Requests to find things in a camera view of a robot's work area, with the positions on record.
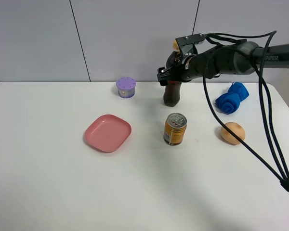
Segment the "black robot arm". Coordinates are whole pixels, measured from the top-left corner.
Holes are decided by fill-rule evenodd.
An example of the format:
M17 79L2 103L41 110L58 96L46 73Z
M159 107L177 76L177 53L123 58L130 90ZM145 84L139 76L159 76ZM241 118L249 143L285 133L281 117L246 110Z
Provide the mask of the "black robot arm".
M289 69L289 44L264 48L255 42L239 45L215 46L201 54L176 58L171 54L166 67L158 69L157 78L162 86L170 81L190 82L199 77L212 79L220 74L250 75L255 67Z

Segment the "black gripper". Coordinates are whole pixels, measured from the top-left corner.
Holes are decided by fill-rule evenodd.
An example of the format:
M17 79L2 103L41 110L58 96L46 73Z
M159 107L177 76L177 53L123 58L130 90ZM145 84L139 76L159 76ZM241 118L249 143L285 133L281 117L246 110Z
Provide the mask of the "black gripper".
M185 61L180 60L181 55L173 51L166 61L166 67L158 68L157 78L161 86L167 86L168 81L189 82L195 78L195 71L185 68Z

